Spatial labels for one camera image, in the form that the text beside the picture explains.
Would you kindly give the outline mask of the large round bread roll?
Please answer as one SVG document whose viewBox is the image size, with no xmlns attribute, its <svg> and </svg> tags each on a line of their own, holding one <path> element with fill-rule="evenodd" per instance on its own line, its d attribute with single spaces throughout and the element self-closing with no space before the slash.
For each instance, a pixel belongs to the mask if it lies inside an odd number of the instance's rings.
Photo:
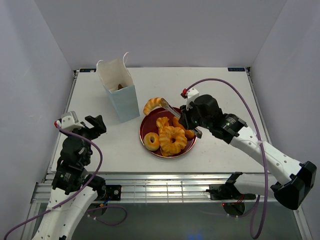
<svg viewBox="0 0 320 240">
<path fill-rule="evenodd" d="M 179 123 L 179 119 L 176 116 L 172 118 L 172 123 L 174 127 L 181 128 L 184 131 L 185 137 L 188 140 L 193 139 L 195 137 L 195 133 L 192 130 L 185 129 L 183 125 Z"/>
</svg>

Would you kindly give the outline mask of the metal serving tongs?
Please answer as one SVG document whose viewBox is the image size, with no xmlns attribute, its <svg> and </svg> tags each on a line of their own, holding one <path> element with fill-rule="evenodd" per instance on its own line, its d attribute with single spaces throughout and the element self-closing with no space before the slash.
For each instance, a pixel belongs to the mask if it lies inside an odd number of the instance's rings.
<svg viewBox="0 0 320 240">
<path fill-rule="evenodd" d="M 160 99 L 160 105 L 161 105 L 164 109 L 166 109 L 166 110 L 168 110 L 170 113 L 172 113 L 175 117 L 177 117 L 178 119 L 180 119 L 181 114 L 180 114 L 178 111 L 176 111 L 172 106 L 170 106 L 169 103 L 168 103 L 164 98 L 161 98 L 161 99 Z M 203 133 L 202 133 L 200 130 L 198 130 L 197 128 L 195 128 L 194 130 L 191 130 L 191 131 L 195 134 L 195 136 L 196 136 L 197 138 L 199 138 L 199 139 L 202 138 Z"/>
</svg>

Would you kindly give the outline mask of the golden croissant bread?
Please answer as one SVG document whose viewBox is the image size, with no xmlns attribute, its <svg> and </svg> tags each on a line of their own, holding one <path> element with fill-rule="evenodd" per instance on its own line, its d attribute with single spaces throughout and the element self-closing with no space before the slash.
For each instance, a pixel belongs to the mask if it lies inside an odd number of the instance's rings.
<svg viewBox="0 0 320 240">
<path fill-rule="evenodd" d="M 155 98 L 151 98 L 148 100 L 148 102 L 145 104 L 144 108 L 143 108 L 143 113 L 145 116 L 149 115 L 150 112 L 157 108 L 157 107 L 161 107 L 162 103 L 162 98 L 161 97 L 155 97 Z"/>
</svg>

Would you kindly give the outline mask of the small glazed donut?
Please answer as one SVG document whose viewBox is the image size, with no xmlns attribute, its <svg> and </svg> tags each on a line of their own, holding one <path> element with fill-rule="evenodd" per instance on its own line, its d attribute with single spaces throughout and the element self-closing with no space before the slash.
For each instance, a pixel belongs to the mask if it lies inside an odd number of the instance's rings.
<svg viewBox="0 0 320 240">
<path fill-rule="evenodd" d="M 160 148 L 159 135 L 149 132 L 144 136 L 144 145 L 149 151 L 156 151 Z"/>
</svg>

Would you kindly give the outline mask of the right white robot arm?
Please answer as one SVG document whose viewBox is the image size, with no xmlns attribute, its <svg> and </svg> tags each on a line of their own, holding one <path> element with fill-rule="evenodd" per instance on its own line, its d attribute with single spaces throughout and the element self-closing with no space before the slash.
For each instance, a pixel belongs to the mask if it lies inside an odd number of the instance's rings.
<svg viewBox="0 0 320 240">
<path fill-rule="evenodd" d="M 236 172 L 225 183 L 226 194 L 237 199 L 242 194 L 273 197 L 284 207 L 297 210 L 316 179 L 317 167 L 311 161 L 300 162 L 260 140 L 257 131 L 232 113 L 223 113 L 218 102 L 209 94 L 197 91 L 182 94 L 186 104 L 180 107 L 179 123 L 187 130 L 207 129 L 215 138 L 241 150 L 272 177 L 259 181 L 255 176 Z"/>
</svg>

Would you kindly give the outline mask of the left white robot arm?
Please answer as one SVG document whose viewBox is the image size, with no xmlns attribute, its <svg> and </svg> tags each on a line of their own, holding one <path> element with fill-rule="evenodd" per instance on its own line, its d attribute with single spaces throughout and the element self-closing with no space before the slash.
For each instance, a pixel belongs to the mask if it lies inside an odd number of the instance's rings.
<svg viewBox="0 0 320 240">
<path fill-rule="evenodd" d="M 46 214 L 33 237 L 35 240 L 70 240 L 81 218 L 94 200 L 106 195 L 106 182 L 85 169 L 91 163 L 92 141 L 107 132 L 103 117 L 86 116 L 80 122 L 74 111 L 55 122 L 66 136 L 57 161 Z"/>
</svg>

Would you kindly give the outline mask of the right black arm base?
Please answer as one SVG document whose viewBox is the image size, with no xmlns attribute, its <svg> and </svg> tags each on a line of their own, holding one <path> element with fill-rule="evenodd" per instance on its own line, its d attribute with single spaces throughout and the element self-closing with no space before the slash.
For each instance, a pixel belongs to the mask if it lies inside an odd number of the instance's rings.
<svg viewBox="0 0 320 240">
<path fill-rule="evenodd" d="M 211 200 L 255 200 L 256 195 L 251 193 L 240 193 L 235 186 L 226 184 L 210 184 L 205 190 L 210 195 Z"/>
</svg>

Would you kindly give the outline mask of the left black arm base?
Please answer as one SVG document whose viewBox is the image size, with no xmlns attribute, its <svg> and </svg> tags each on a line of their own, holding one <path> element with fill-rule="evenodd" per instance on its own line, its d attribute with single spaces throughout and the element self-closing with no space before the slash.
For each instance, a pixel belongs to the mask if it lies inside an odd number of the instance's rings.
<svg viewBox="0 0 320 240">
<path fill-rule="evenodd" d="M 96 201 L 120 201 L 122 194 L 121 185 L 104 185 L 97 191 Z"/>
</svg>

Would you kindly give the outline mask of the small twisted orange bread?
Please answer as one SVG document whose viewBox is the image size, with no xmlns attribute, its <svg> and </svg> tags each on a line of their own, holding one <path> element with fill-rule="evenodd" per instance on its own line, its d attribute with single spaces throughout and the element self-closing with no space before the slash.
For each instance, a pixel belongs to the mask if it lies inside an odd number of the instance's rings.
<svg viewBox="0 0 320 240">
<path fill-rule="evenodd" d="M 168 117 L 159 117 L 157 118 L 156 120 L 156 126 L 158 128 L 158 133 L 161 134 L 162 131 L 166 128 L 166 127 L 169 127 L 170 126 L 170 123 L 169 123 L 169 118 Z"/>
</svg>

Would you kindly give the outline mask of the light blue paper bag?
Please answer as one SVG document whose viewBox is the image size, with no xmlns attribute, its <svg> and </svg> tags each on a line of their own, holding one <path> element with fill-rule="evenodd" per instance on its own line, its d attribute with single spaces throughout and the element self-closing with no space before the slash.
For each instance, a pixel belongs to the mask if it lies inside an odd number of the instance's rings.
<svg viewBox="0 0 320 240">
<path fill-rule="evenodd" d="M 96 64 L 96 72 L 121 123 L 140 116 L 136 88 L 126 67 L 128 54 L 111 61 L 99 60 Z"/>
</svg>

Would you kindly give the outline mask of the dark red round plate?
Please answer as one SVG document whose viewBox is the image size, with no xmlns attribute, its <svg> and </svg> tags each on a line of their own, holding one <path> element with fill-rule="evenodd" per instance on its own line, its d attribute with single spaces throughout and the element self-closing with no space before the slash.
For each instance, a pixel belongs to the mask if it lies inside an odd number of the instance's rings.
<svg viewBox="0 0 320 240">
<path fill-rule="evenodd" d="M 144 137 L 146 134 L 148 134 L 148 133 L 158 134 L 159 133 L 159 128 L 156 125 L 156 120 L 158 118 L 162 118 L 162 117 L 167 117 L 169 119 L 169 121 L 168 121 L 169 125 L 173 126 L 174 114 L 172 114 L 170 111 L 164 109 L 163 107 L 157 107 L 157 108 L 153 109 L 149 115 L 146 115 L 143 118 L 143 120 L 140 124 L 140 127 L 139 127 L 140 140 L 143 145 L 145 145 Z M 196 136 L 194 136 L 191 139 L 188 139 L 186 147 L 183 150 L 181 150 L 179 153 L 174 154 L 174 155 L 164 156 L 164 155 L 162 155 L 160 148 L 155 151 L 150 151 L 150 152 L 160 158 L 167 158 L 167 159 L 176 158 L 176 157 L 182 156 L 182 155 L 186 154 L 188 151 L 190 151 L 191 148 L 195 145 L 196 140 L 197 140 Z"/>
</svg>

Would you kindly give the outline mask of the left blue table label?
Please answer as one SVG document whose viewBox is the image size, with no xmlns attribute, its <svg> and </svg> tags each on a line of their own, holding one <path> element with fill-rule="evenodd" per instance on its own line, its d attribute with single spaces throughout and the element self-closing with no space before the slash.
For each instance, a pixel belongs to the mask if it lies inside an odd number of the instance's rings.
<svg viewBox="0 0 320 240">
<path fill-rule="evenodd" d="M 95 73 L 96 72 L 96 68 L 81 68 L 79 70 L 80 73 Z"/>
</svg>

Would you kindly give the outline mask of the blue table label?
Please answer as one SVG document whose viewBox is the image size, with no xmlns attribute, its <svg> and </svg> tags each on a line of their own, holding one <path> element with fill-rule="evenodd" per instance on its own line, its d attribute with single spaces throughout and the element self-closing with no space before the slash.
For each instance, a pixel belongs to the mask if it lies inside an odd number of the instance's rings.
<svg viewBox="0 0 320 240">
<path fill-rule="evenodd" d="M 244 67 L 228 67 L 227 70 L 229 72 L 245 72 L 246 71 Z"/>
<path fill-rule="evenodd" d="M 96 72 L 96 68 L 81 68 L 79 70 L 80 73 L 95 73 Z"/>
</svg>

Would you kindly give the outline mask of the right blue table label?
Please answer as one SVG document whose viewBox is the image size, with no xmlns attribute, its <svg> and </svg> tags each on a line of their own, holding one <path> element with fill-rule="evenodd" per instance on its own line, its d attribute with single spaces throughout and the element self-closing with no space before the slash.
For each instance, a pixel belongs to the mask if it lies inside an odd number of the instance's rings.
<svg viewBox="0 0 320 240">
<path fill-rule="evenodd" d="M 227 70 L 229 72 L 245 72 L 246 71 L 244 67 L 228 67 Z"/>
</svg>

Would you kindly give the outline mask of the aluminium frame rail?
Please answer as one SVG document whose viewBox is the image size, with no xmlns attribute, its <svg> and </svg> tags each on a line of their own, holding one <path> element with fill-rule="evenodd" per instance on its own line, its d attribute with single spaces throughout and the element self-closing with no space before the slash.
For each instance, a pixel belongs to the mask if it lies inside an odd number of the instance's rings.
<svg viewBox="0 0 320 240">
<path fill-rule="evenodd" d="M 106 185 L 121 185 L 120 200 L 111 200 L 121 204 L 153 203 L 232 203 L 237 200 L 212 198 L 206 190 L 224 184 L 230 173 L 216 174 L 124 174 L 98 173 Z M 36 183 L 31 203 L 49 202 L 54 173 L 48 173 L 41 183 Z"/>
</svg>

